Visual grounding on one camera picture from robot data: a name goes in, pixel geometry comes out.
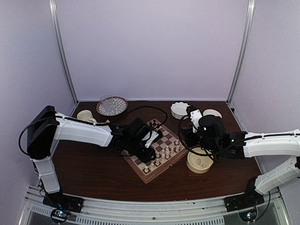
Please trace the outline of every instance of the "metal frame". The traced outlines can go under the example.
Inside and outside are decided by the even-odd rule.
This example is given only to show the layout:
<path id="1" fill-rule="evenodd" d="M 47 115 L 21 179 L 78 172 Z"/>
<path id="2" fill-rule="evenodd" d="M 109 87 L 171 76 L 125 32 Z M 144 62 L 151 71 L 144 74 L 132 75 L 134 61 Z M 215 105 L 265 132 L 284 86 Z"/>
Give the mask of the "metal frame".
<path id="1" fill-rule="evenodd" d="M 60 61 L 62 64 L 62 68 L 64 70 L 64 75 L 66 77 L 67 86 L 71 92 L 74 103 L 77 104 L 78 99 L 77 99 L 75 89 L 74 89 L 74 86 L 72 83 L 69 67 L 67 64 L 66 54 L 65 54 L 64 47 L 63 47 L 63 43 L 62 43 L 62 38 L 61 38 L 61 33 L 60 33 L 60 24 L 59 24 L 58 15 L 57 15 L 57 9 L 56 9 L 56 0 L 49 0 L 49 5 L 50 5 L 51 17 L 53 20 L 57 45 L 58 45 L 59 54 L 60 54 Z"/>
<path id="2" fill-rule="evenodd" d="M 255 0 L 249 0 L 247 16 L 246 16 L 246 23 L 245 23 L 245 28 L 244 28 L 244 35 L 243 35 L 242 45 L 240 48 L 240 55 L 238 58 L 238 63 L 237 63 L 236 69 L 235 69 L 232 85 L 231 85 L 229 95 L 227 98 L 228 104 L 230 104 L 233 99 L 233 95 L 236 90 L 236 86 L 237 86 L 237 83 L 238 83 L 238 80 L 240 77 L 240 73 L 241 73 L 241 70 L 243 67 L 243 63 L 244 63 L 244 59 L 245 59 L 245 55 L 246 55 L 246 48 L 248 45 L 248 41 L 250 38 L 251 29 L 252 29 L 252 23 L 253 23 L 253 18 L 254 18 L 254 9 L 255 9 Z"/>
<path id="3" fill-rule="evenodd" d="M 39 194 L 40 187 L 30 186 L 25 200 L 22 204 L 22 212 L 18 218 L 19 225 L 26 225 L 30 212 L 36 212 L 48 215 L 53 209 L 43 205 L 43 197 Z M 226 212 L 224 205 L 224 196 L 189 201 L 173 201 L 173 202 L 124 202 L 110 201 L 103 199 L 93 199 L 83 197 L 84 203 L 81 213 L 73 213 L 72 223 L 75 224 L 131 224 L 131 225 L 192 225 L 201 221 L 211 221 L 223 216 L 234 214 Z M 289 218 L 285 210 L 281 194 L 277 189 L 271 191 L 271 202 L 277 203 L 277 209 L 281 207 L 282 211 L 278 211 L 281 223 L 289 224 Z"/>

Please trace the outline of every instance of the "black cable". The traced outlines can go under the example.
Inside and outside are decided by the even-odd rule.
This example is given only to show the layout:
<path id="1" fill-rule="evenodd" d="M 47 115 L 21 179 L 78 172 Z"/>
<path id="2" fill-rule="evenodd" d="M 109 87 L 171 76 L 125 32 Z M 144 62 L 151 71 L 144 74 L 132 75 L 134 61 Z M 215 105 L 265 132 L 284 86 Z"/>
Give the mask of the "black cable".
<path id="1" fill-rule="evenodd" d="M 214 163 L 220 162 L 220 160 L 215 160 L 213 156 L 210 156 L 210 153 L 209 153 L 205 148 L 201 148 L 201 149 L 204 150 L 206 154 L 208 154 L 208 157 L 209 157 Z"/>
<path id="2" fill-rule="evenodd" d="M 209 156 L 216 156 L 216 155 L 219 155 L 219 154 L 221 154 L 221 153 L 223 153 L 223 152 L 225 152 L 225 151 L 228 151 L 230 148 L 232 148 L 234 145 L 236 145 L 236 144 L 238 144 L 238 143 L 240 143 L 240 142 L 249 141 L 249 140 L 252 140 L 252 139 L 257 139 L 257 138 L 261 138 L 261 137 L 262 137 L 262 136 L 258 135 L 258 136 L 253 136 L 253 137 L 245 138 L 245 139 L 239 140 L 239 141 L 237 141 L 237 142 L 234 142 L 233 144 L 229 145 L 229 146 L 228 146 L 227 148 L 225 148 L 225 149 L 222 149 L 222 148 L 219 146 L 220 149 L 221 149 L 220 152 L 213 152 L 213 153 L 211 153 L 211 154 L 201 154 L 201 153 L 197 153 L 197 152 L 193 151 L 190 147 L 188 147 L 188 146 L 183 142 L 183 140 L 182 140 L 180 129 L 181 129 L 182 121 L 183 121 L 183 119 L 184 119 L 185 117 L 187 117 L 187 116 L 183 116 L 183 117 L 180 119 L 179 123 L 178 123 L 178 130 L 177 130 L 177 131 L 178 131 L 178 137 L 179 137 L 179 140 L 180 140 L 180 142 L 182 143 L 182 145 L 183 145 L 188 151 L 190 151 L 190 152 L 192 152 L 192 153 L 194 153 L 195 155 L 198 155 L 198 156 L 208 156 L 208 157 L 209 157 Z"/>
<path id="3" fill-rule="evenodd" d="M 22 138 L 24 132 L 25 132 L 29 127 L 35 125 L 36 123 L 42 122 L 42 121 L 47 120 L 47 119 L 52 119 L 52 118 L 62 118 L 62 119 L 63 119 L 62 116 L 57 116 L 57 115 L 55 115 L 55 116 L 50 116 L 50 117 L 46 117 L 46 118 L 42 118 L 42 119 L 40 119 L 40 120 L 37 120 L 37 121 L 34 121 L 34 122 L 30 123 L 29 125 L 27 125 L 27 126 L 22 130 L 22 132 L 20 133 L 20 136 L 19 136 L 19 148 L 20 148 L 20 150 L 21 150 L 21 152 L 22 152 L 23 154 L 28 155 L 28 153 L 25 152 L 25 151 L 22 149 L 22 147 L 21 147 L 21 138 Z M 87 121 L 79 120 L 79 119 L 72 118 L 72 117 L 64 117 L 64 119 L 66 119 L 66 120 L 71 120 L 71 121 L 75 121 L 75 122 L 80 122 L 80 123 L 85 123 L 85 124 L 90 124 L 90 125 L 95 125 L 95 126 L 97 126 L 97 127 L 107 126 L 107 125 L 108 125 L 108 124 L 106 124 L 106 123 L 95 123 L 95 124 L 94 124 L 94 123 L 92 123 L 92 122 L 87 122 Z"/>
<path id="4" fill-rule="evenodd" d="M 142 105 L 140 107 L 136 107 L 130 111 L 128 111 L 126 114 L 124 114 L 123 116 L 119 117 L 118 119 L 112 121 L 111 123 L 115 123 L 121 119 L 123 119 L 125 116 L 129 115 L 130 113 L 133 113 L 134 111 L 136 110 L 139 110 L 139 109 L 143 109 L 143 108 L 149 108 L 149 109 L 156 109 L 156 110 L 159 110 L 161 111 L 164 115 L 165 115 L 165 120 L 161 123 L 161 124 L 158 124 L 156 127 L 154 127 L 153 129 L 157 129 L 159 128 L 160 126 L 164 125 L 166 123 L 166 121 L 168 120 L 168 114 L 161 108 L 159 107 L 155 107 L 155 106 L 151 106 L 151 105 Z"/>
<path id="5" fill-rule="evenodd" d="M 180 142 L 182 143 L 182 145 L 186 148 L 186 150 L 188 150 L 188 151 L 190 151 L 190 152 L 192 152 L 192 153 L 194 153 L 195 155 L 198 155 L 198 156 L 216 156 L 216 155 L 219 155 L 220 153 L 222 153 L 222 151 L 221 152 L 214 152 L 214 153 L 211 153 L 211 154 L 201 154 L 201 153 L 198 153 L 198 152 L 195 152 L 195 151 L 193 151 L 190 147 L 188 147 L 184 142 L 183 142 L 183 140 L 182 140 L 182 136 L 181 136 L 181 132 L 180 132 L 180 129 L 181 129 L 181 124 L 182 124 L 182 121 L 184 120 L 184 118 L 185 117 L 187 117 L 187 116 L 183 116 L 183 117 L 181 117 L 181 119 L 180 119 L 180 121 L 179 121 L 179 123 L 178 123 L 178 130 L 177 130 L 177 132 L 178 132 L 178 138 L 179 138 L 179 140 L 180 140 Z"/>
<path id="6" fill-rule="evenodd" d="M 25 132 L 29 127 L 35 125 L 36 123 L 42 122 L 42 121 L 47 120 L 47 119 L 56 118 L 56 117 L 62 118 L 61 116 L 50 116 L 50 117 L 42 118 L 42 119 L 40 119 L 40 120 L 37 120 L 37 121 L 32 122 L 31 124 L 27 125 L 27 126 L 22 130 L 22 132 L 20 133 L 20 136 L 19 136 L 19 148 L 20 148 L 20 150 L 21 150 L 21 152 L 22 152 L 23 154 L 28 155 L 28 153 L 25 152 L 25 151 L 22 149 L 22 146 L 21 146 L 21 138 L 22 138 L 24 132 Z"/>
<path id="7" fill-rule="evenodd" d="M 271 202 L 271 193 L 270 193 L 270 191 L 269 191 L 269 201 L 268 201 L 267 207 L 266 207 L 266 209 L 264 210 L 264 212 L 259 216 L 259 218 L 257 218 L 257 219 L 254 220 L 255 222 L 256 222 L 257 220 L 259 220 L 260 218 L 263 217 L 263 215 L 266 213 L 266 211 L 267 211 L 267 209 L 268 209 L 268 207 L 269 207 L 269 205 L 270 205 L 270 202 Z"/>
<path id="8" fill-rule="evenodd" d="M 40 191 L 39 191 L 39 194 L 42 196 L 42 197 L 46 197 L 45 195 L 42 195 L 42 193 L 41 193 L 41 191 L 43 191 L 44 189 L 42 188 L 42 189 L 40 189 Z"/>

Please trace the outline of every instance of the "plate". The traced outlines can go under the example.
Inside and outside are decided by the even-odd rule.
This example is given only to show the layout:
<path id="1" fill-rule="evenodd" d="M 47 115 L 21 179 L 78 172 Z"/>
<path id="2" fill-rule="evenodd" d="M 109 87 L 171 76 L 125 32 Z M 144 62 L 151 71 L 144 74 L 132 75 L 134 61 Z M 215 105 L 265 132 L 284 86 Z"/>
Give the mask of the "plate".
<path id="1" fill-rule="evenodd" d="M 217 110 L 214 110 L 214 109 L 207 109 L 203 112 L 203 116 L 206 116 L 206 115 L 214 115 L 214 116 L 219 116 L 222 118 L 222 115 L 220 112 L 218 112 Z"/>
<path id="2" fill-rule="evenodd" d="M 128 103 L 122 97 L 113 97 L 113 109 L 112 110 L 105 110 L 101 104 L 101 102 L 97 105 L 97 112 L 103 116 L 116 116 L 121 114 L 127 109 Z"/>
<path id="3" fill-rule="evenodd" d="M 201 148 L 194 148 L 193 151 L 200 154 L 206 154 Z M 206 173 L 210 170 L 213 163 L 214 162 L 208 156 L 198 156 L 192 152 L 189 152 L 187 155 L 187 166 L 194 173 Z"/>

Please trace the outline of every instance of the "white robotic arm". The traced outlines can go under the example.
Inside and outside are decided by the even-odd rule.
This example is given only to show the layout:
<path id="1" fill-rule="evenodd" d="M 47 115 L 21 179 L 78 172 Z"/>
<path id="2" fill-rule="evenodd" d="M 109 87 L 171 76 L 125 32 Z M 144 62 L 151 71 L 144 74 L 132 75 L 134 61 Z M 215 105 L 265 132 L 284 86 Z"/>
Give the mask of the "white robotic arm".
<path id="1" fill-rule="evenodd" d="M 244 159 L 265 155 L 290 155 L 291 157 L 270 172 L 249 180 L 245 194 L 252 195 L 263 202 L 262 195 L 287 181 L 300 177 L 300 129 L 282 133 L 227 134 L 220 117 L 202 116 L 200 111 L 191 106 L 187 113 L 193 123 L 193 129 L 184 130 L 187 147 L 199 143 L 202 147 L 219 153 L 219 156 L 232 159 Z M 227 210 L 238 210 L 246 204 L 243 198 L 225 199 Z"/>
<path id="2" fill-rule="evenodd" d="M 136 118 L 129 125 L 91 123 L 56 113 L 53 106 L 47 106 L 28 126 L 27 154 L 43 182 L 47 198 L 44 204 L 69 208 L 79 212 L 82 199 L 63 195 L 52 163 L 50 149 L 53 140 L 71 140 L 92 143 L 101 147 L 113 147 L 137 156 L 142 162 L 155 159 L 151 143 L 162 136 L 144 121 Z"/>

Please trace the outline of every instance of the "beige bowl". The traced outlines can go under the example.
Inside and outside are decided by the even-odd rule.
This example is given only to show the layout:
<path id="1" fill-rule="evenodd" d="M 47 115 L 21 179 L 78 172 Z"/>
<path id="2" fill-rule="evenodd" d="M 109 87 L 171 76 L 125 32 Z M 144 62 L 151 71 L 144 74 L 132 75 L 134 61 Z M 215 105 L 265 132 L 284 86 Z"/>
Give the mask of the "beige bowl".
<path id="1" fill-rule="evenodd" d="M 193 151 L 206 154 L 201 148 L 194 148 Z M 189 152 L 187 155 L 187 166 L 194 173 L 206 173 L 210 170 L 214 162 L 208 156 L 198 156 L 192 152 Z"/>

